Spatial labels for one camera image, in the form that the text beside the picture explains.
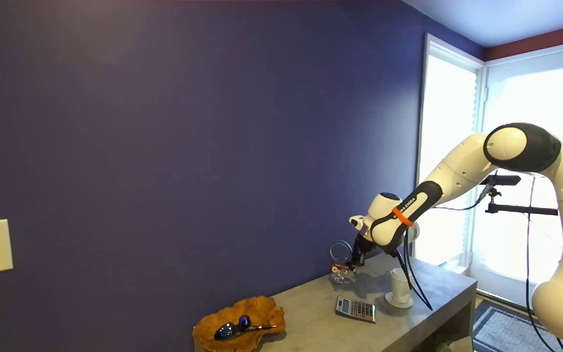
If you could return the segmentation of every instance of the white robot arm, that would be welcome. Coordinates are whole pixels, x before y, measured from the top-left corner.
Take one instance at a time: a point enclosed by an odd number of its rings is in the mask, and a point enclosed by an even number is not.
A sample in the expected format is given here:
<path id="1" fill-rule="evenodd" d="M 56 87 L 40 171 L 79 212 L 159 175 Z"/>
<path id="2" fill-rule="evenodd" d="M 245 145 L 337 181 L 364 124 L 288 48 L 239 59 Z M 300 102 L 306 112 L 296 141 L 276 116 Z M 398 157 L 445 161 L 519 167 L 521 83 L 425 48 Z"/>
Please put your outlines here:
<path id="1" fill-rule="evenodd" d="M 563 229 L 563 143 L 538 126 L 509 124 L 490 136 L 478 134 L 462 141 L 405 200 L 380 194 L 366 216 L 351 218 L 359 229 L 355 263 L 374 247 L 396 255 L 404 233 L 423 214 L 470 192 L 495 169 L 548 177 L 556 186 Z M 554 278 L 536 290 L 535 312 L 563 339 L 563 257 Z"/>

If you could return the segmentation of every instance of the purple wall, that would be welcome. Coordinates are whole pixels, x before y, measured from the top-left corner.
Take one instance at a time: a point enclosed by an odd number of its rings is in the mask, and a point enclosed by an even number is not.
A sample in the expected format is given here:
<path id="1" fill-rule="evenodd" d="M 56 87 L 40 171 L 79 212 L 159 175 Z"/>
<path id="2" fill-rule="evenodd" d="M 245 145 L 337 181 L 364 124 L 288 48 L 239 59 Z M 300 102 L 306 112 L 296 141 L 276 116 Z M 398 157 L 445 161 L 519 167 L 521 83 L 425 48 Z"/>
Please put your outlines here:
<path id="1" fill-rule="evenodd" d="M 423 36 L 384 3 L 0 3 L 0 352 L 169 352 L 327 272 L 413 188 Z"/>

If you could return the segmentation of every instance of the cable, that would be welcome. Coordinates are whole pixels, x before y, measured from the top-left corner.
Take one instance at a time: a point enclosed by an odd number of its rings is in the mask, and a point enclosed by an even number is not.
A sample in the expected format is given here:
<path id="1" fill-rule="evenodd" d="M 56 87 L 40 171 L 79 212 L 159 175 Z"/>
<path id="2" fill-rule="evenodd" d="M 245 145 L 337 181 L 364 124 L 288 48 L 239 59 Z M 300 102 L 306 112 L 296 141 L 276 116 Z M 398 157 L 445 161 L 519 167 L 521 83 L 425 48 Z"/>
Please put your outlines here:
<path id="1" fill-rule="evenodd" d="M 536 177 L 533 179 L 533 190 L 531 190 L 531 208 L 535 206 L 535 186 L 536 186 Z M 533 237 L 533 214 L 529 212 L 529 227 L 527 227 L 527 280 L 525 280 L 525 304 L 527 304 L 527 312 L 531 317 L 531 323 L 538 335 L 538 339 L 544 343 L 544 347 L 548 347 L 552 352 L 554 349 L 548 345 L 548 341 L 540 335 L 540 329 L 535 321 L 535 312 L 533 312 L 533 304 L 531 304 L 531 267 L 533 267 L 533 251 L 531 251 L 531 237 Z"/>
<path id="2" fill-rule="evenodd" d="M 409 233 L 405 233 L 405 245 L 404 245 L 404 251 L 405 251 L 405 259 L 402 259 L 402 253 L 398 251 L 398 261 L 400 261 L 400 267 L 404 269 L 404 274 L 407 278 L 407 284 L 409 288 L 415 292 L 415 296 L 431 310 L 435 312 L 431 300 L 425 296 L 421 284 L 419 284 L 419 278 L 415 274 L 415 269 L 413 269 L 413 263 L 411 263 L 411 253 L 409 253 L 409 245 L 411 245 L 411 239 L 409 239 Z"/>
<path id="3" fill-rule="evenodd" d="M 563 343 L 560 341 L 560 337 L 556 337 L 556 341 L 558 341 L 560 349 L 563 351 Z"/>
<path id="4" fill-rule="evenodd" d="M 495 184 L 488 184 L 488 186 L 482 190 L 482 194 L 478 196 L 478 200 L 476 200 L 472 206 L 468 206 L 468 208 L 437 208 L 437 210 L 447 210 L 447 212 L 470 212 L 470 210 L 478 208 L 478 206 L 484 202 L 484 198 L 493 192 L 493 188 L 495 188 Z"/>

